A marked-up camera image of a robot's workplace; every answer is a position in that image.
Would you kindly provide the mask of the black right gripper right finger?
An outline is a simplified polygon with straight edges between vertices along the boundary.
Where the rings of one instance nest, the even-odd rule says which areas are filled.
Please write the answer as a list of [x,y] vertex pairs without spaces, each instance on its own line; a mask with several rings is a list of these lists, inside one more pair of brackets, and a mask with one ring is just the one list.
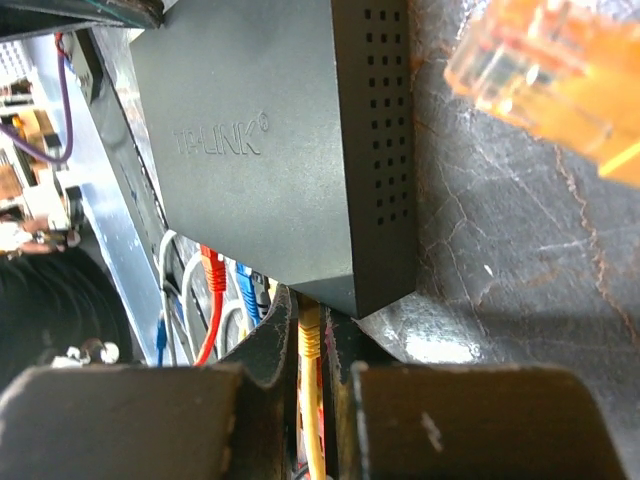
[[336,479],[622,479],[595,399],[547,365],[404,363],[324,308],[327,470]]

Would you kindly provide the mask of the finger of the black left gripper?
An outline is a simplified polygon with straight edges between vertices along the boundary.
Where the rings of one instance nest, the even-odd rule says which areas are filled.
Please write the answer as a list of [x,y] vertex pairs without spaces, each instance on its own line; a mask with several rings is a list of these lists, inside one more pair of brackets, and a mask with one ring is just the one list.
[[165,5],[157,0],[1,0],[1,39],[107,26],[155,29]]

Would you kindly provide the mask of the black network switch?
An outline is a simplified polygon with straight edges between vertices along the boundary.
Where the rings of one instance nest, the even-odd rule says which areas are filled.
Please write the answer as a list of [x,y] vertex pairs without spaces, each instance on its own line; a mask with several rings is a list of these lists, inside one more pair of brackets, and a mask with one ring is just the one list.
[[168,225],[354,318],[416,276],[403,1],[179,1],[131,53]]

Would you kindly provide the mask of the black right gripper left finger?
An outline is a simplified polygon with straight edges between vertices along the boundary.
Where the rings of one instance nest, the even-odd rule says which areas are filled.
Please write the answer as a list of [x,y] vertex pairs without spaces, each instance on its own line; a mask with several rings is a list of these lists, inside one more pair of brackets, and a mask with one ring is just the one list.
[[287,479],[296,456],[294,293],[205,367],[31,368],[1,398],[5,479]]

